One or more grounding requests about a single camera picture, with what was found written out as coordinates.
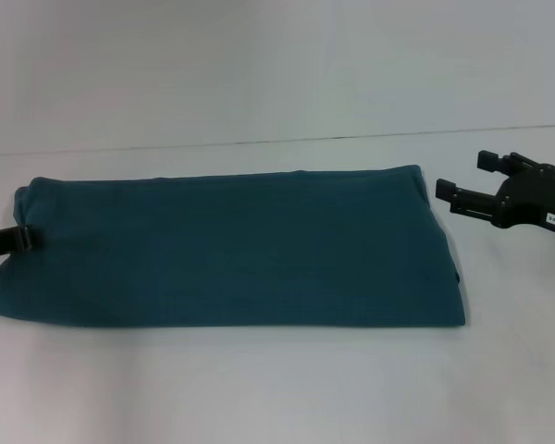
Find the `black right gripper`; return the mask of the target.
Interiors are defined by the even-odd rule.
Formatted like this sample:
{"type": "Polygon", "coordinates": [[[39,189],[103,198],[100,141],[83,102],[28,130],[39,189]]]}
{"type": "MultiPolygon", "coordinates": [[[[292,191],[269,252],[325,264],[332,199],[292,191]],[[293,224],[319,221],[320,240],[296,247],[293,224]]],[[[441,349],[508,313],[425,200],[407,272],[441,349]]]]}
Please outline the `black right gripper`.
{"type": "Polygon", "coordinates": [[[438,179],[436,197],[449,203],[453,214],[492,222],[497,228],[534,225],[555,232],[555,166],[517,153],[480,151],[477,168],[508,178],[495,197],[438,179]]]}

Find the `teal t-shirt with FREE print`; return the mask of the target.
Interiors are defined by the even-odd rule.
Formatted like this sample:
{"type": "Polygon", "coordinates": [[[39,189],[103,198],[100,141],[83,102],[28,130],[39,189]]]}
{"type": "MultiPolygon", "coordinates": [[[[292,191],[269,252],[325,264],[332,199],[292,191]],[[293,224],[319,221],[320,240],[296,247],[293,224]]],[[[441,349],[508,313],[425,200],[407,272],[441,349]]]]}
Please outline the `teal t-shirt with FREE print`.
{"type": "Polygon", "coordinates": [[[0,315],[74,327],[461,327],[418,166],[34,179],[0,315]]]}

